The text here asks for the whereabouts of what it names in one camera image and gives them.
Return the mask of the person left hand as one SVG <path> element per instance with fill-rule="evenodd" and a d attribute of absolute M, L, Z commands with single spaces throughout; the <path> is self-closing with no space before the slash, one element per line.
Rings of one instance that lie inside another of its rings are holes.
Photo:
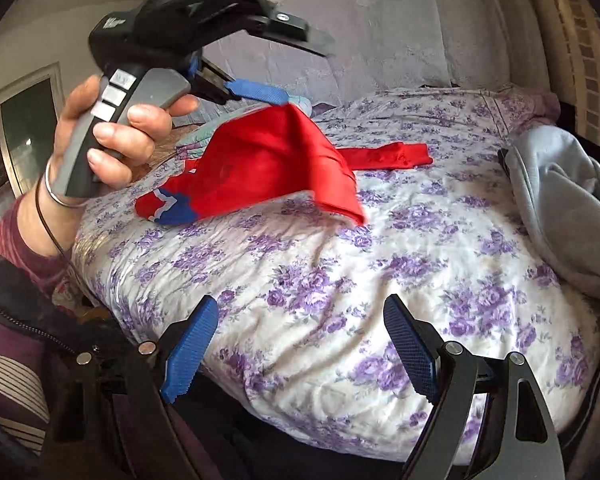
<path fill-rule="evenodd" d="M 96 102 L 100 78 L 91 76 L 79 84 L 66 99 L 55 130 L 54 151 L 50 158 L 48 182 L 53 183 L 64 159 L 78 119 Z M 174 117 L 196 110 L 198 100 L 186 94 L 169 108 L 140 103 L 128 111 L 125 125 L 101 122 L 93 133 L 98 148 L 91 148 L 86 161 L 100 186 L 106 191 L 120 190 L 132 181 L 133 169 L 149 162 L 155 147 L 166 139 L 172 130 Z"/>

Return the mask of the person left forearm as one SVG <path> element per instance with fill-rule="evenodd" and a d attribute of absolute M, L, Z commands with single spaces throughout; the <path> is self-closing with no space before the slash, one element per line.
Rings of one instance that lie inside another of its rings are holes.
<path fill-rule="evenodd" d="M 50 159 L 40 185 L 18 198 L 0 220 L 0 257 L 23 271 L 45 295 L 67 274 L 67 259 L 85 210 L 68 198 L 57 203 L 50 196 L 49 169 Z"/>

